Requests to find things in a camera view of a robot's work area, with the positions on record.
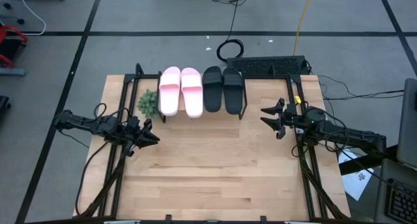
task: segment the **wooden tabletop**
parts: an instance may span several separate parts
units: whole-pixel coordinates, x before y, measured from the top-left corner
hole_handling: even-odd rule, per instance
[[[108,76],[102,102],[107,113],[116,111],[123,76]],[[156,79],[140,79],[136,101],[146,91],[156,90]],[[305,99],[324,108],[317,76],[302,76]],[[128,90],[126,107],[132,87]],[[166,124],[153,119],[152,132],[158,145],[136,149],[126,159],[117,219],[251,220],[266,216],[270,221],[308,220],[306,199],[298,158],[291,155],[296,145],[294,131],[277,140],[259,117],[262,107],[288,103],[284,80],[247,79],[248,107],[242,120],[224,109],[204,112],[189,119],[184,111],[167,117]],[[142,122],[145,117],[135,109]],[[103,144],[94,136],[89,156]],[[83,211],[103,186],[110,146],[95,156],[85,173],[80,210]],[[350,215],[334,153],[315,147],[324,189],[340,210]],[[317,194],[311,187],[315,213],[319,216]],[[109,213],[110,191],[106,213]]]

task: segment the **green succulent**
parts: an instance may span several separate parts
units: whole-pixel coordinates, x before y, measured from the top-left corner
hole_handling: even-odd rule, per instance
[[[156,91],[149,89],[141,96],[137,103],[137,108],[147,119],[152,119],[158,115],[158,106],[156,105]]]

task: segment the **black slide sandal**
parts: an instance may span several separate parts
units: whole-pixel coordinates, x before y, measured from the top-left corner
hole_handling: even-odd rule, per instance
[[[242,111],[243,78],[232,68],[223,71],[223,92],[226,111],[237,115]]]
[[[222,107],[222,89],[222,70],[217,66],[207,68],[203,74],[203,101],[208,112],[217,112]]]

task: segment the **white paper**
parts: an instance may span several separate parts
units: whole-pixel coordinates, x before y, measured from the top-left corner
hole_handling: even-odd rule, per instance
[[[351,158],[355,159],[357,156],[350,152],[349,150],[343,150],[346,154],[348,154]],[[343,163],[345,161],[350,161],[351,159],[347,157],[344,153],[339,155],[339,163]],[[343,181],[343,186],[345,187],[346,193],[348,193],[353,199],[356,201],[359,200],[361,194],[364,192],[366,184],[371,179],[371,174],[368,173],[366,170],[361,170],[355,173],[351,173],[349,175],[343,175],[341,177]]]

